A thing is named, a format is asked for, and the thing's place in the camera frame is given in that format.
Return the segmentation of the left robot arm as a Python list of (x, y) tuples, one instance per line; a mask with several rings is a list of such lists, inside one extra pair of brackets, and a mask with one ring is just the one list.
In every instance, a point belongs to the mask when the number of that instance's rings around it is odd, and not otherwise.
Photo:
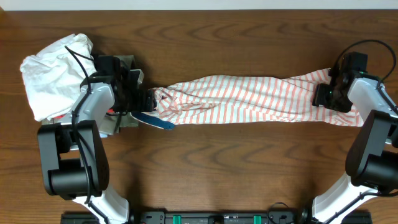
[(140, 89), (144, 74), (133, 55), (98, 55), (93, 63), (69, 112), (37, 132), (44, 188), (83, 205), (98, 223), (128, 223), (129, 202), (109, 184), (99, 128), (109, 110), (118, 117), (152, 111), (154, 95)]

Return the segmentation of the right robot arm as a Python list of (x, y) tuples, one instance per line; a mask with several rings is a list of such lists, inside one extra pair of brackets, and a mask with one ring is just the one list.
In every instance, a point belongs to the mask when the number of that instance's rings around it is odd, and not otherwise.
[(359, 52), (340, 54), (330, 83), (316, 87), (313, 106), (342, 113), (356, 108), (364, 124), (348, 151), (345, 173), (303, 209), (298, 223), (371, 223), (371, 214), (356, 208), (397, 195), (397, 154), (385, 150), (387, 144), (397, 147), (397, 105), (366, 71), (367, 61)]

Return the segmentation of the red white striped shirt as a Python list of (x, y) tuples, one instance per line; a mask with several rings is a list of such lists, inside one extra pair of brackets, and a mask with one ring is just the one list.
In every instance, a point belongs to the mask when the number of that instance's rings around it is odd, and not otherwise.
[(161, 129), (266, 121), (361, 127), (363, 119), (355, 107), (342, 113), (312, 105), (316, 86), (329, 81), (326, 69), (285, 79), (213, 75), (153, 88), (154, 111), (134, 113), (133, 118)]

